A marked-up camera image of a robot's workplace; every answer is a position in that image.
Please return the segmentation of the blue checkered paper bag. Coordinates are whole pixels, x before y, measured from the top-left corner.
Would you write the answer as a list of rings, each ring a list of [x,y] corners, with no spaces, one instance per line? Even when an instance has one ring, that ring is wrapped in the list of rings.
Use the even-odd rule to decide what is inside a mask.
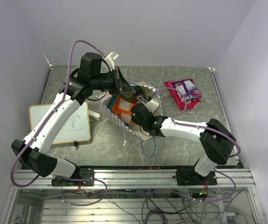
[[[125,131],[140,138],[140,143],[152,139],[154,150],[147,158],[152,158],[156,153],[155,135],[147,130],[148,124],[156,117],[162,115],[162,103],[159,91],[147,83],[130,83],[135,93],[111,95],[107,93],[100,101],[102,112],[106,118]]]

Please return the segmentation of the red chips packet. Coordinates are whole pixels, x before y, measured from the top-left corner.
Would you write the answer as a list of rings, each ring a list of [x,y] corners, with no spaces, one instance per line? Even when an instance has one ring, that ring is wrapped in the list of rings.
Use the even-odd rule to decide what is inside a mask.
[[[172,82],[175,82],[175,81],[167,81],[167,82],[164,82],[165,86],[166,87],[169,87],[169,88],[173,88],[171,83]],[[181,111],[184,110],[184,108],[186,109],[193,109],[197,106],[197,104],[201,101],[202,97],[200,99],[195,99],[193,100],[191,103],[187,103],[186,101],[184,103],[181,103],[180,102],[180,99],[178,97],[178,94],[176,92],[179,92],[177,89],[176,90],[172,90],[172,89],[168,89],[171,96],[173,97],[174,101],[176,102],[177,106],[179,107],[179,109]]]

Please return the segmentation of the purple snack packet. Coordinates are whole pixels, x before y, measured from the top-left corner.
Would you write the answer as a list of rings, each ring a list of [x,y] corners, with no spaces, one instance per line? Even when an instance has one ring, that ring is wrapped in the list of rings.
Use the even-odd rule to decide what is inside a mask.
[[[172,87],[177,89],[179,92],[178,97],[181,103],[185,101],[187,103],[191,103],[195,99],[200,99],[202,97],[198,88],[194,85],[193,79],[186,79],[181,81],[175,81],[171,83]]]

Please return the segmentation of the orange snack packet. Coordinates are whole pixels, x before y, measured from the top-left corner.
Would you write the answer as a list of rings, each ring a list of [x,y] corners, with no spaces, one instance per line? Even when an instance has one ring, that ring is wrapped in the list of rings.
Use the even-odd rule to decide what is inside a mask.
[[[113,96],[111,112],[115,114],[123,123],[133,124],[131,109],[135,104],[126,101],[121,96]]]

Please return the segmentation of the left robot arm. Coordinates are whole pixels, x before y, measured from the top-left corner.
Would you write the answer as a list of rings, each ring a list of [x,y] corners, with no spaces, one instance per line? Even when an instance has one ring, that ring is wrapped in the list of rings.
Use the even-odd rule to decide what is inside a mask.
[[[38,125],[23,140],[13,141],[11,148],[16,155],[15,163],[20,162],[41,177],[56,175],[68,185],[79,182],[80,167],[49,155],[49,151],[68,118],[94,91],[107,91],[111,95],[135,92],[114,64],[118,56],[115,51],[106,57],[92,52],[82,56],[79,68],[68,72],[54,102]]]

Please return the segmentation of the colourful candy packet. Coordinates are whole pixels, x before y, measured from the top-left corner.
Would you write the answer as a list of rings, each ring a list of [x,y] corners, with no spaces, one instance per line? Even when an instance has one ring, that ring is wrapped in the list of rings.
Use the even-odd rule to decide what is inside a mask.
[[[132,103],[133,104],[142,103],[143,105],[145,105],[148,102],[149,102],[149,99],[148,99],[147,95],[144,92],[141,92],[141,91],[135,93],[135,95],[132,98]]]

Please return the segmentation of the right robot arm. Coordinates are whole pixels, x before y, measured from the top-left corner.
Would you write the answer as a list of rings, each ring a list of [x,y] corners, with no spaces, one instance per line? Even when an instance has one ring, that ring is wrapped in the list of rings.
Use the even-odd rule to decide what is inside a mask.
[[[193,123],[178,121],[167,116],[155,116],[145,105],[137,104],[131,109],[132,121],[151,136],[178,137],[199,143],[205,154],[192,167],[177,172],[179,185],[201,185],[213,177],[213,169],[225,165],[230,158],[235,137],[218,120]]]

